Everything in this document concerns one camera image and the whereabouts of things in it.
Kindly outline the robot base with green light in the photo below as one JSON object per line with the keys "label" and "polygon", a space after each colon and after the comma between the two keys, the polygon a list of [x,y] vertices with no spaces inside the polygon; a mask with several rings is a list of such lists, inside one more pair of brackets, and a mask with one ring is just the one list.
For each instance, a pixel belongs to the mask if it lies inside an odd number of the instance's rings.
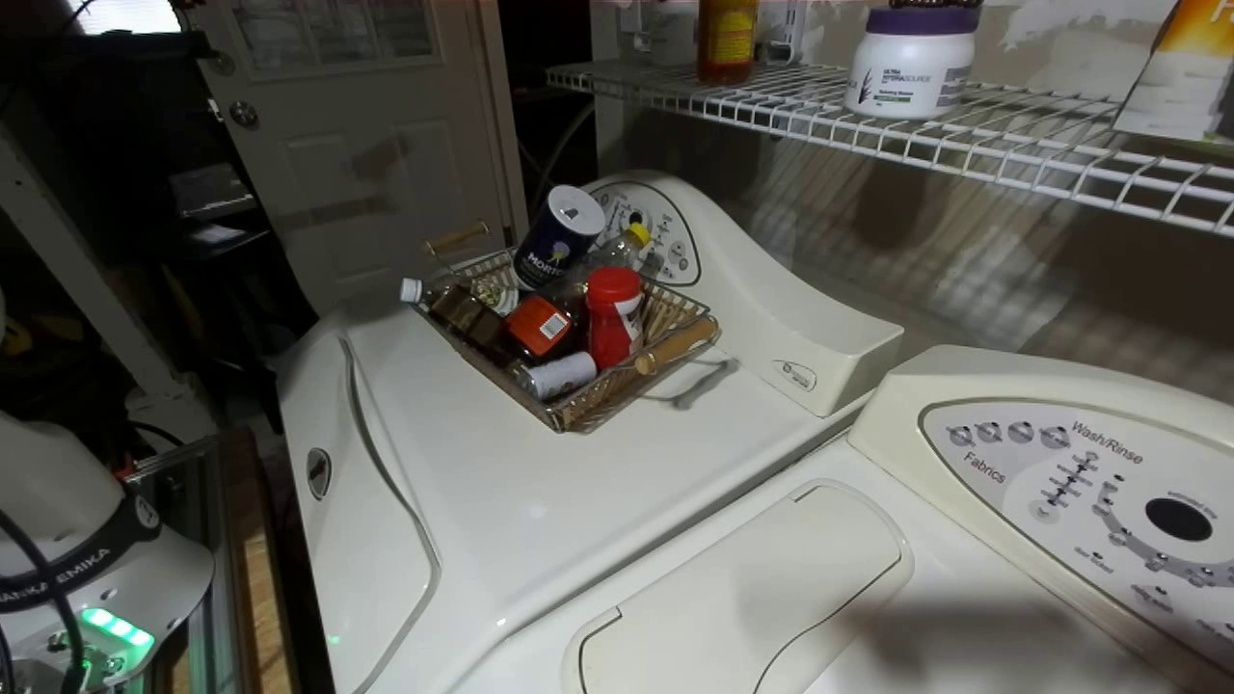
{"label": "robot base with green light", "polygon": [[173,531],[71,428],[0,418],[4,694],[121,694],[214,586]]}

